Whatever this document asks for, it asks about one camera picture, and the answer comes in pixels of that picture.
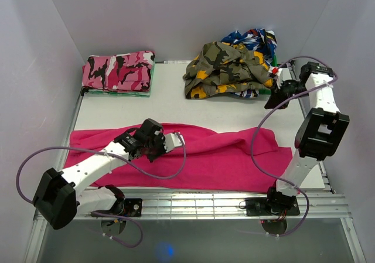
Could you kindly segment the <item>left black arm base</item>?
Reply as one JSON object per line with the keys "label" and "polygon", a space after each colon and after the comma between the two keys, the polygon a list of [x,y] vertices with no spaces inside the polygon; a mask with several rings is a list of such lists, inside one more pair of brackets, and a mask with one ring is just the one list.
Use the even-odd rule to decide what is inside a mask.
{"label": "left black arm base", "polygon": [[142,199],[130,198],[116,201],[109,210],[96,210],[90,213],[92,217],[102,217],[101,229],[103,233],[110,236],[120,235],[130,224],[136,225],[139,222],[134,217],[141,217]]}

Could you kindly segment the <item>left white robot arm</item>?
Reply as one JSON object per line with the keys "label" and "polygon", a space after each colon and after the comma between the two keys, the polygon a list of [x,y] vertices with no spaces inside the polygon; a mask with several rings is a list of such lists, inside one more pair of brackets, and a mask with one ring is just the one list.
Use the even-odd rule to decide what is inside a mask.
{"label": "left white robot arm", "polygon": [[161,124],[146,119],[139,128],[123,132],[99,153],[74,166],[45,171],[32,203],[55,230],[67,226],[77,213],[120,215],[125,202],[120,189],[105,185],[89,192],[87,188],[120,167],[124,159],[146,156],[153,162],[179,145],[174,134],[164,134]]}

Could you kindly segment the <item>magenta pink trousers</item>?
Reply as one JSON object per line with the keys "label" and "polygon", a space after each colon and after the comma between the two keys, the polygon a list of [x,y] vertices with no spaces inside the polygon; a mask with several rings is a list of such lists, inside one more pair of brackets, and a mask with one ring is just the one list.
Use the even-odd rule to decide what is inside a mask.
{"label": "magenta pink trousers", "polygon": [[166,187],[190,190],[226,190],[265,193],[274,179],[263,174],[281,176],[292,159],[290,148],[280,147],[275,134],[261,129],[250,145],[254,129],[217,133],[195,125],[163,125],[165,133],[179,131],[186,150],[178,148],[149,162],[146,157],[134,160],[150,176],[130,165],[115,169],[93,183],[94,187]]}

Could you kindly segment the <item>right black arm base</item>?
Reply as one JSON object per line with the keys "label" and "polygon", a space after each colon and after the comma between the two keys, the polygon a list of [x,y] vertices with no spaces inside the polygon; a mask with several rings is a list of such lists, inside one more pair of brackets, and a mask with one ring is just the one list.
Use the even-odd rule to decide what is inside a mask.
{"label": "right black arm base", "polygon": [[295,199],[292,204],[283,204],[267,197],[248,197],[241,201],[238,207],[245,210],[248,217],[260,217],[265,233],[274,236],[280,236],[287,231],[287,216],[300,215]]}

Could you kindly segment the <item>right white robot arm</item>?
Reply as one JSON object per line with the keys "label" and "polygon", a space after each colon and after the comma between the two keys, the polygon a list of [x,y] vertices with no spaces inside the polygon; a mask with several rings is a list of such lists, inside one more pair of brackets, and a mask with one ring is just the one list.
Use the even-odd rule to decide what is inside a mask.
{"label": "right white robot arm", "polygon": [[297,207],[298,187],[310,171],[326,157],[332,156],[349,125],[333,95],[333,70],[316,62],[301,67],[298,80],[279,81],[272,89],[265,108],[286,108],[286,100],[297,95],[309,97],[311,109],[295,136],[295,153],[281,178],[276,180],[264,200],[266,211],[285,214]]}

